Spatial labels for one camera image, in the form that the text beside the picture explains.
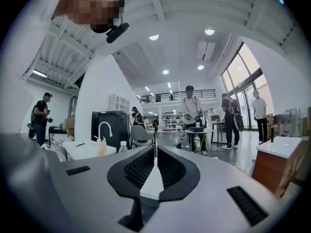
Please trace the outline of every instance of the black appliance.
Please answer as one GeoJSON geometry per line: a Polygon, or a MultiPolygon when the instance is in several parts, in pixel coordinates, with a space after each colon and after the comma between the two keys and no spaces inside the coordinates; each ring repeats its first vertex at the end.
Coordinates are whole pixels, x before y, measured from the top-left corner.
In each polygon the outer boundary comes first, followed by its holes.
{"type": "Polygon", "coordinates": [[[91,139],[96,141],[94,136],[98,137],[98,126],[101,122],[110,124],[112,137],[109,136],[109,127],[107,124],[101,125],[101,140],[103,136],[106,138],[107,145],[117,148],[117,152],[121,146],[121,141],[126,141],[126,146],[130,149],[130,121],[129,115],[122,111],[107,111],[92,113],[92,130],[91,139]]]}

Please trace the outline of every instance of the gray chair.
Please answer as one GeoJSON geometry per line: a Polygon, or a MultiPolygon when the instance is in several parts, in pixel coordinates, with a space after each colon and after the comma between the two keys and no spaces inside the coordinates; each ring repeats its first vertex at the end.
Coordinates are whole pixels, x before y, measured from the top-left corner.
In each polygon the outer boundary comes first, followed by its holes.
{"type": "Polygon", "coordinates": [[[137,146],[149,146],[154,143],[153,134],[147,133],[146,130],[141,127],[134,125],[131,128],[131,148],[133,145],[137,146]]]}

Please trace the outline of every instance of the black device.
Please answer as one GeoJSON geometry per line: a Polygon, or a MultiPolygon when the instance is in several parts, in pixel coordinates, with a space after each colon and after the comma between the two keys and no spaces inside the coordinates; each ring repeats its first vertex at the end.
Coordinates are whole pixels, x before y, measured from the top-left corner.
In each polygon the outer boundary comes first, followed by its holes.
{"type": "Polygon", "coordinates": [[[194,133],[203,132],[204,127],[189,127],[188,130],[190,130],[191,132],[194,132],[194,133]]]}

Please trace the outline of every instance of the white ceiling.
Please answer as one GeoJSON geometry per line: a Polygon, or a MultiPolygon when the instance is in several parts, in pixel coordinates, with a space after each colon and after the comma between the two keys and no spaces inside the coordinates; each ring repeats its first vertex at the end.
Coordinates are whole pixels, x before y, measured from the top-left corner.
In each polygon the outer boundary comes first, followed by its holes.
{"type": "Polygon", "coordinates": [[[194,76],[204,82],[218,74],[232,45],[230,33],[284,54],[296,25],[278,0],[125,0],[123,19],[130,28],[112,44],[106,43],[105,34],[96,34],[64,18],[54,19],[33,65],[48,78],[31,75],[29,80],[77,93],[74,83],[98,52],[116,57],[133,88],[194,76]],[[206,28],[215,29],[215,34],[206,36],[206,28]],[[160,38],[152,42],[148,36],[155,34],[160,38]],[[216,47],[211,62],[198,71],[201,63],[195,53],[198,42],[205,38],[215,41],[216,47]],[[169,75],[162,74],[164,69],[170,70],[169,75]]]}

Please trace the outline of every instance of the white sneaker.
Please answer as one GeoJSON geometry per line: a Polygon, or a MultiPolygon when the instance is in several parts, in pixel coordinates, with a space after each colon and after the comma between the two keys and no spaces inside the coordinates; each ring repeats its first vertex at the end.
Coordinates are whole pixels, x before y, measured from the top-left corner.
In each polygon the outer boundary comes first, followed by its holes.
{"type": "Polygon", "coordinates": [[[227,145],[224,145],[224,146],[222,146],[222,149],[224,149],[224,150],[230,150],[231,147],[228,147],[227,145]]]}

